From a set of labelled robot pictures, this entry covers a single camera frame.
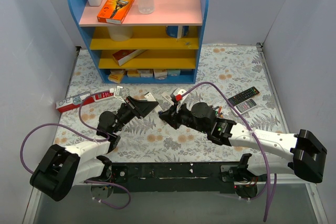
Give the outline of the white slim remote control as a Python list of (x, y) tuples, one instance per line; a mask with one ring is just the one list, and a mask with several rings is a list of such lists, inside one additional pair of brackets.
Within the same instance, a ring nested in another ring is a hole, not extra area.
[[(144, 95), (144, 97), (145, 97), (145, 99), (147, 100), (147, 101), (155, 101), (155, 102), (157, 102), (157, 100), (154, 98), (154, 96), (152, 95), (152, 93), (151, 92), (148, 92), (148, 93), (146, 93), (145, 95)], [(158, 104), (156, 107), (155, 107), (155, 112), (156, 113), (159, 113), (160, 111), (162, 111), (162, 108), (160, 107), (160, 105)]]

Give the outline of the white remote battery cover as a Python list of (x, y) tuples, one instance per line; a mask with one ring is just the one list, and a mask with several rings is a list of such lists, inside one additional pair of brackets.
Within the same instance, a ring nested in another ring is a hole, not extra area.
[(163, 92), (161, 94), (161, 96), (170, 104), (170, 105), (173, 105), (174, 102), (172, 101), (172, 98), (170, 97), (169, 94), (167, 94), (166, 92)]

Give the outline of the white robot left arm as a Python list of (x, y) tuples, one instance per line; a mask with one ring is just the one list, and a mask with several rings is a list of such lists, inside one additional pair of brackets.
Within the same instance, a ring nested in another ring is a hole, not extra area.
[(90, 179), (98, 183), (108, 182), (112, 178), (112, 162), (106, 154), (116, 148), (120, 140), (117, 133), (134, 117), (142, 119), (158, 105), (157, 101), (128, 96), (118, 111), (100, 114), (97, 138), (66, 147), (52, 145), (29, 183), (53, 200), (60, 201), (78, 183)]

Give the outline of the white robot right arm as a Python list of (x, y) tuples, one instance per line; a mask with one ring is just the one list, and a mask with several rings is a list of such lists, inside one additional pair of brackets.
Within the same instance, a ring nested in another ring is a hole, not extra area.
[(159, 112), (161, 120), (172, 128), (180, 125), (205, 133), (207, 139), (217, 145), (247, 147), (272, 154), (264, 160), (251, 156), (238, 166), (238, 176), (251, 180), (266, 173), (294, 174), (311, 183), (323, 180), (327, 149), (308, 131), (298, 134), (282, 134), (263, 130), (250, 130), (233, 120), (220, 118), (205, 102), (199, 102), (188, 109), (186, 105), (171, 106)]

